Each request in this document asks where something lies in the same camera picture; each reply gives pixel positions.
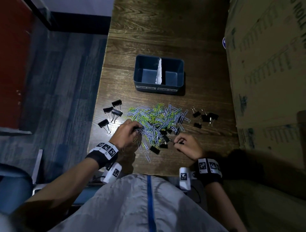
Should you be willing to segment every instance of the blue gray carpet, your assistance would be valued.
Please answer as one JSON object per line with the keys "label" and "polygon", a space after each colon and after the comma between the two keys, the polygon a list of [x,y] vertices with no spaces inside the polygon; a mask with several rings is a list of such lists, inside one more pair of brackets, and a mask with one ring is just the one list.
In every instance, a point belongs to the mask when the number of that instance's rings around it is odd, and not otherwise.
{"label": "blue gray carpet", "polygon": [[0,163],[31,175],[43,149],[44,180],[51,181],[86,156],[106,41],[35,23],[20,127],[33,135],[0,136]]}

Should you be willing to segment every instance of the blue plastic bin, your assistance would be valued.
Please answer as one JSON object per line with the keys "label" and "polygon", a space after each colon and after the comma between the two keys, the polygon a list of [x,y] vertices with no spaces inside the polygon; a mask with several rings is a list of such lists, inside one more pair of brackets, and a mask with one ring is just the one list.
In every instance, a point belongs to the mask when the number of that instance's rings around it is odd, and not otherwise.
{"label": "blue plastic bin", "polygon": [[[155,84],[159,59],[162,59],[162,84]],[[157,56],[136,56],[134,84],[138,91],[175,95],[184,85],[184,61]]]}

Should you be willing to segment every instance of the purple round sticker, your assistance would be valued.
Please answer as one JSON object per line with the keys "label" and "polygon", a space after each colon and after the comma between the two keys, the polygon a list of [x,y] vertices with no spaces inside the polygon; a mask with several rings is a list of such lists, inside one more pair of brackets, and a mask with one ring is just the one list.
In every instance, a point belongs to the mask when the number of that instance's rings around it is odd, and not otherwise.
{"label": "purple round sticker", "polygon": [[223,38],[223,40],[222,40],[222,45],[223,45],[223,47],[225,48],[225,37]]}

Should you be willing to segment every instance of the blue zipper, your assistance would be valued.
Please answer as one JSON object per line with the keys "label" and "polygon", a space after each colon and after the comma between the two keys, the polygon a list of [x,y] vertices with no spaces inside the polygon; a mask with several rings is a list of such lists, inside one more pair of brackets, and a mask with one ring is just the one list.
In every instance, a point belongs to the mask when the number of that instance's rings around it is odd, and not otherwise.
{"label": "blue zipper", "polygon": [[147,176],[147,191],[148,191],[148,225],[149,232],[156,232],[155,215],[154,215],[154,205],[153,205],[153,192],[151,176]]}

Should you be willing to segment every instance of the person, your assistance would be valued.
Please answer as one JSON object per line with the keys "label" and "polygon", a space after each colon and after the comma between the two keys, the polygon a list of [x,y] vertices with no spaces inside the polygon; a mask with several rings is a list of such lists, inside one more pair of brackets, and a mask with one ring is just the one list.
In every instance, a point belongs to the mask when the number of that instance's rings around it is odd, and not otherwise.
{"label": "person", "polygon": [[[128,119],[108,143],[102,144],[119,150],[127,147],[137,136],[135,126],[142,127]],[[174,147],[195,161],[195,166],[205,158],[191,135],[180,133],[174,139]],[[212,172],[210,177],[205,176],[207,173],[201,174],[199,169],[197,178],[205,185],[209,214],[168,181],[130,174],[102,186],[61,222],[94,172],[109,161],[108,155],[93,149],[82,162],[29,198],[10,216],[10,221],[18,231],[246,231],[220,177]]]}

